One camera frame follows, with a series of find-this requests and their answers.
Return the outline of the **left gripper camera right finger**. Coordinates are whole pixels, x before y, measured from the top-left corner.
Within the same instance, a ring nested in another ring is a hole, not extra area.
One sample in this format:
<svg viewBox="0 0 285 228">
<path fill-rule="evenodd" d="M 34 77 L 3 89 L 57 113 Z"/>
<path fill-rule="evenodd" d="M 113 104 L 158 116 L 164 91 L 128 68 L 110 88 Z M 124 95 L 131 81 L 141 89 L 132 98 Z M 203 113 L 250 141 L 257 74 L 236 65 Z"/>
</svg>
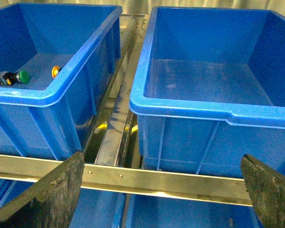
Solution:
<svg viewBox="0 0 285 228">
<path fill-rule="evenodd" d="M 249 154 L 241 159 L 240 169 L 263 227 L 285 228 L 285 176 Z"/>
</svg>

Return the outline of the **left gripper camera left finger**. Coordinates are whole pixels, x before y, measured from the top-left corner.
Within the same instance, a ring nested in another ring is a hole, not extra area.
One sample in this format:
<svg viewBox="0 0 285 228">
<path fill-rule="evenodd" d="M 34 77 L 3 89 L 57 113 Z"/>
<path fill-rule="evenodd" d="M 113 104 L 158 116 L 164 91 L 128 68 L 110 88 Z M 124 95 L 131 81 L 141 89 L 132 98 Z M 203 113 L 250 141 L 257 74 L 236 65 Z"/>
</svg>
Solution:
<svg viewBox="0 0 285 228">
<path fill-rule="evenodd" d="M 67 228 L 80 196 L 84 156 L 76 152 L 0 208 L 0 228 Z"/>
</svg>

